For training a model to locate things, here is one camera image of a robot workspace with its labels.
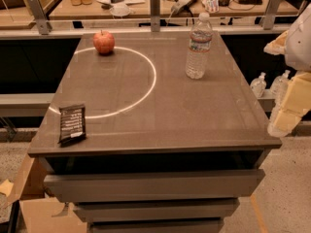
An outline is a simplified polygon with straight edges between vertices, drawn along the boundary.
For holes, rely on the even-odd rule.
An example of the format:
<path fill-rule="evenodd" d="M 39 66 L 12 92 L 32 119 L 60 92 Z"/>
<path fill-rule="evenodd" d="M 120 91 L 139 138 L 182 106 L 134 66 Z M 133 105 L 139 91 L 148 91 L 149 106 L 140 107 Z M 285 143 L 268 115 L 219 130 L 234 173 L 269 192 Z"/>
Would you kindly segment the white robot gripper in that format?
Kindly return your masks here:
<path fill-rule="evenodd" d="M 272 55 L 284 54 L 286 64 L 298 71 L 280 89 L 267 127 L 270 136 L 285 137 L 311 110 L 311 4 L 289 31 L 268 43 L 263 51 Z"/>

